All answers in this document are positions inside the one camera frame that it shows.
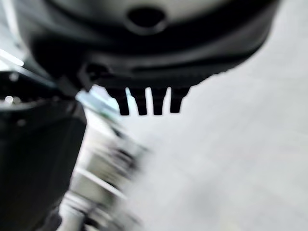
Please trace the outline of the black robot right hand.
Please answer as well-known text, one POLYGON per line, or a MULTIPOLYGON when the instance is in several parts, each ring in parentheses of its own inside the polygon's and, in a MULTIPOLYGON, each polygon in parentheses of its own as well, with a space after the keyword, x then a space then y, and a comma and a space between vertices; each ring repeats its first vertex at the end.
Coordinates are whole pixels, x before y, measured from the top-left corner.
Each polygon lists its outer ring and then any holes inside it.
POLYGON ((250 58, 266 41, 278 0, 3 0, 26 72, 2 71, 0 228, 56 230, 86 129, 76 95, 99 85, 129 115, 179 113, 192 86, 250 58))

